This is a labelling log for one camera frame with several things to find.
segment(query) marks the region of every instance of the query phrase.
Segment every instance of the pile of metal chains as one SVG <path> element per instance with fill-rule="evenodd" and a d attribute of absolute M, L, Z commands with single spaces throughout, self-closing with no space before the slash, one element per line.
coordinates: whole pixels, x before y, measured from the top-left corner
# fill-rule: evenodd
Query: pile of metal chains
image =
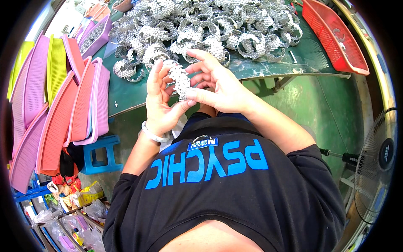
<path fill-rule="evenodd" d="M 227 67 L 227 49 L 246 58 L 267 57 L 280 61 L 285 48 L 302 37 L 295 8 L 284 0 L 139 0 L 133 10 L 114 23 L 109 36 L 119 47 L 115 56 L 123 59 L 114 73 L 128 81 L 139 77 L 136 67 L 151 68 L 157 59 L 189 62 L 188 48 L 211 53 Z"/>

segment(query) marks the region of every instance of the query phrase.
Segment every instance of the yellow plastic basket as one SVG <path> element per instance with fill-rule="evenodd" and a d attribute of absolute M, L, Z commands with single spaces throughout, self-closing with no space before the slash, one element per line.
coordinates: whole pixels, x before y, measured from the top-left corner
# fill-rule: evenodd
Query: yellow plastic basket
<path fill-rule="evenodd" d="M 49 40 L 48 64 L 46 68 L 46 91 L 49 107 L 52 105 L 53 99 L 66 77 L 66 50 L 64 49 L 63 40 L 53 38 L 52 34 Z"/>
<path fill-rule="evenodd" d="M 18 51 L 17 58 L 15 59 L 14 66 L 11 69 L 10 82 L 8 84 L 7 99 L 10 99 L 12 90 L 14 88 L 15 81 L 17 80 L 18 74 L 21 67 L 27 58 L 29 51 L 33 48 L 35 43 L 33 41 L 24 41 Z"/>

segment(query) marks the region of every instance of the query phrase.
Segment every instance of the green workbench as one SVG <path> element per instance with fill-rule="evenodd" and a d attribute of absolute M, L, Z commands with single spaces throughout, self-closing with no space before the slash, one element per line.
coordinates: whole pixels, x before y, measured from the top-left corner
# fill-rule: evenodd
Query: green workbench
<path fill-rule="evenodd" d="M 111 7 L 114 2 L 115 1 L 112 0 L 111 3 L 109 3 L 109 7 Z M 303 36 L 298 45 L 286 49 L 285 57 L 281 62 L 270 63 L 266 60 L 251 60 L 242 57 L 237 51 L 229 50 L 231 62 L 228 68 L 240 81 L 266 77 L 284 77 L 282 80 L 276 82 L 274 87 L 274 91 L 276 91 L 283 88 L 298 75 L 337 76 L 344 78 L 351 76 L 350 73 L 338 72 L 332 67 L 324 48 L 302 17 L 302 7 L 297 5 L 297 12 Z M 112 16 L 113 21 L 115 21 L 115 16 L 117 15 L 121 15 L 121 12 Z M 103 58 L 105 48 L 106 45 L 99 49 L 93 58 Z M 297 63 L 294 63 L 290 51 L 292 51 Z M 103 59 L 103 65 L 110 71 L 108 97 L 109 117 L 114 117 L 118 114 L 144 106 L 147 96 L 146 82 L 148 71 L 144 65 L 141 67 L 145 71 L 143 79 L 133 83 L 119 78 L 113 73 L 113 65 L 118 60 L 121 59 L 115 58 L 114 54 Z M 189 63 L 184 60 L 180 63 L 184 67 L 189 65 Z"/>

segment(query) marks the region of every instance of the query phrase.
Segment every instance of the red plastic tray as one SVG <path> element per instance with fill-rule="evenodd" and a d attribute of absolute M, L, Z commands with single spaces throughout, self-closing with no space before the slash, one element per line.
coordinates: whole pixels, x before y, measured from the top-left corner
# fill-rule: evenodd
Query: red plastic tray
<path fill-rule="evenodd" d="M 302 17 L 318 37 L 333 67 L 340 72 L 368 75 L 370 71 L 367 62 L 353 35 L 340 17 L 323 3 L 315 0 L 302 1 Z M 340 30 L 336 33 L 339 38 L 343 38 L 344 35 L 342 43 L 346 48 L 345 53 L 333 34 L 334 29 Z"/>

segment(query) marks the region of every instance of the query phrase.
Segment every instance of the floor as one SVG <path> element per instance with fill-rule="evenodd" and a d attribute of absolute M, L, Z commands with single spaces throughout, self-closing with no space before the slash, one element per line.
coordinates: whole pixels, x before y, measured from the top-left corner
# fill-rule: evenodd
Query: floor
<path fill-rule="evenodd" d="M 364 139 L 364 126 L 359 94 L 353 80 L 298 76 L 284 90 L 277 93 L 273 93 L 271 89 L 274 86 L 274 79 L 246 81 L 244 85 L 298 124 L 310 126 L 316 134 L 320 148 L 340 154 L 358 153 L 360 150 Z M 189 117 L 198 106 L 191 108 L 186 115 Z M 110 122 L 108 134 L 120 136 L 120 144 L 114 148 L 117 163 L 126 162 L 144 120 L 146 120 L 145 106 L 116 116 Z M 340 158 L 324 156 L 323 159 L 328 163 L 338 184 L 342 176 L 351 175 L 349 171 L 345 171 L 345 164 Z M 108 199 L 111 199 L 113 187 L 119 176 L 120 172 L 79 174 L 83 187 L 98 180 Z M 342 194 L 345 194 L 347 189 L 344 185 L 340 185 Z"/>

